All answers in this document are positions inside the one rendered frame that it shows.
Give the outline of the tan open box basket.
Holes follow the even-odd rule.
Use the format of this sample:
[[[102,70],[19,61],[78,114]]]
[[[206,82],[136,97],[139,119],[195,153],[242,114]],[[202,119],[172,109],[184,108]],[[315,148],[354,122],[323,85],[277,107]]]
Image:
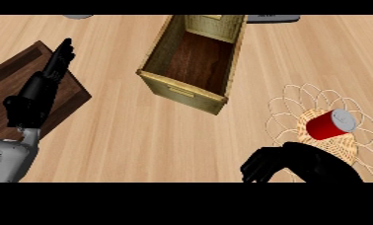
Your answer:
[[[245,15],[170,15],[136,71],[155,95],[218,115],[228,102]]]

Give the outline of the red can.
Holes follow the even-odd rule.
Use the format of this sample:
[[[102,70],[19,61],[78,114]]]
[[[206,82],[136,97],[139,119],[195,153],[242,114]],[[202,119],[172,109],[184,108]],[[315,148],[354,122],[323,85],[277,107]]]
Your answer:
[[[335,109],[308,121],[307,132],[313,139],[323,140],[351,133],[355,127],[352,114],[343,109]]]

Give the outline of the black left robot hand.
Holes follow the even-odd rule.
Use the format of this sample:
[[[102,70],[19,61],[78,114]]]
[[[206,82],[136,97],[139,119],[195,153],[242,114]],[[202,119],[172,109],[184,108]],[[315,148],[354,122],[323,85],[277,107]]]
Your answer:
[[[29,77],[19,94],[3,100],[9,127],[40,128],[43,126],[74,57],[71,38],[68,37],[53,52],[44,69]]]

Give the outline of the dark brown wooden board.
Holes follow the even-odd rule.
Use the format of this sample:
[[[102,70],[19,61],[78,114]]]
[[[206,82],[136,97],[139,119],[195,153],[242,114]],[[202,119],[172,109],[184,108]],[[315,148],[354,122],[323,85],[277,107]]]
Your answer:
[[[0,139],[21,141],[27,129],[44,137],[91,98],[68,70],[71,39],[56,52],[37,41],[0,64]]]

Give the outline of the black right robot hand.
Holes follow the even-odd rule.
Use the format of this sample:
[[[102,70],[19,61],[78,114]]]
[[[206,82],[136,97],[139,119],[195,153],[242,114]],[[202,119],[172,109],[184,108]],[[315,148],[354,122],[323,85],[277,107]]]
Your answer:
[[[265,183],[283,169],[310,184],[363,183],[358,173],[338,157],[299,142],[259,148],[240,166],[242,181]]]

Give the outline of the dark grey flat appliance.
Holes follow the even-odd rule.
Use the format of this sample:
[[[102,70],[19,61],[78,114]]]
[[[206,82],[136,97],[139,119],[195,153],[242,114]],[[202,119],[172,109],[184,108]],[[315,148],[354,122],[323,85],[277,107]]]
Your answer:
[[[299,15],[249,15],[249,24],[290,23],[299,20]]]

